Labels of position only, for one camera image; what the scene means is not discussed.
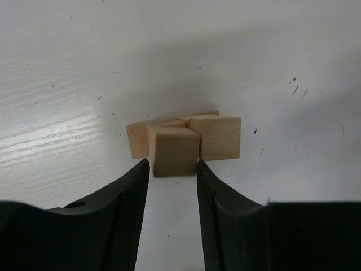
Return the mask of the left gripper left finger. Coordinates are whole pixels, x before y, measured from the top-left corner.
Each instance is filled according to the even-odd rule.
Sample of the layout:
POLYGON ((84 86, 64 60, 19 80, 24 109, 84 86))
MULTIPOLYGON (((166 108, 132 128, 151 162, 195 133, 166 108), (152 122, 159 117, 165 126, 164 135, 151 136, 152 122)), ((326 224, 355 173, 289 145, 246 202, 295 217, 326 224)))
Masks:
POLYGON ((2 270, 134 270, 149 184, 141 160, 63 208, 1 202, 2 270))

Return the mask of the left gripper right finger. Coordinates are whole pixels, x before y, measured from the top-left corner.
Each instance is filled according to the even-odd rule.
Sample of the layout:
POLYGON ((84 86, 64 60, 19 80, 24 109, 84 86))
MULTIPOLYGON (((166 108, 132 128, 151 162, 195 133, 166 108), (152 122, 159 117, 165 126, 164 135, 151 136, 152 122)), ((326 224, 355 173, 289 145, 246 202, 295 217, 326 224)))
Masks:
POLYGON ((359 202, 260 205, 200 160, 197 197, 206 270, 359 270, 359 202))

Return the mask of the light wood cube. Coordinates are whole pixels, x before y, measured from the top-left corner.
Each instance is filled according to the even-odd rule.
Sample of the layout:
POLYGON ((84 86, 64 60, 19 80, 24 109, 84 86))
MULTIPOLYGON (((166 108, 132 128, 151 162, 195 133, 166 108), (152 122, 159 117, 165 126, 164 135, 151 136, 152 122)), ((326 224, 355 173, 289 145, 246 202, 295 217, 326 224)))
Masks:
POLYGON ((173 127, 173 128, 186 128, 186 122, 181 119, 167 119, 167 120, 159 120, 153 121, 151 123, 146 124, 146 127, 173 127))
POLYGON ((240 157, 241 118, 218 115, 191 116, 188 127, 199 135, 199 158, 228 160, 240 157))

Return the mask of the long light wood block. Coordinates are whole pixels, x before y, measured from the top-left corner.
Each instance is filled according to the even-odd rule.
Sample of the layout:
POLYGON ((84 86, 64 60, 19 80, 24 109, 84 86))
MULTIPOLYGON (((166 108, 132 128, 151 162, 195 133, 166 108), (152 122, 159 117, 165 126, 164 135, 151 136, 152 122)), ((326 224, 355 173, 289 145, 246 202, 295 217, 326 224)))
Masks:
MULTIPOLYGON (((176 116, 176 117, 168 117, 165 119, 159 120, 167 120, 167 119, 181 119, 186 122, 188 125, 189 118, 191 116, 196 115, 217 115, 219 116, 220 112, 218 110, 207 110, 198 113, 191 113, 183 116, 176 116)), ((148 135, 147 135, 147 127, 146 124, 151 123, 153 121, 159 120, 147 120, 147 121, 140 121, 137 123, 129 124, 126 127, 127 135, 129 139, 130 151, 133 159, 145 158, 149 155, 149 147, 148 147, 148 135)))

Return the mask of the notched light wood block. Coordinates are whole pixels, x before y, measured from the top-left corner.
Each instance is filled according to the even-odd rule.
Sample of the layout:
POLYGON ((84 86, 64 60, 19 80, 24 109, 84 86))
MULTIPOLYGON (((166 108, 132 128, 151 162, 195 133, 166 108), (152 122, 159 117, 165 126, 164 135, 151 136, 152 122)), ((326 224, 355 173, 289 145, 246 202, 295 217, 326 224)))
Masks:
POLYGON ((148 127, 149 159, 154 177, 196 174, 200 137, 188 128, 148 127))

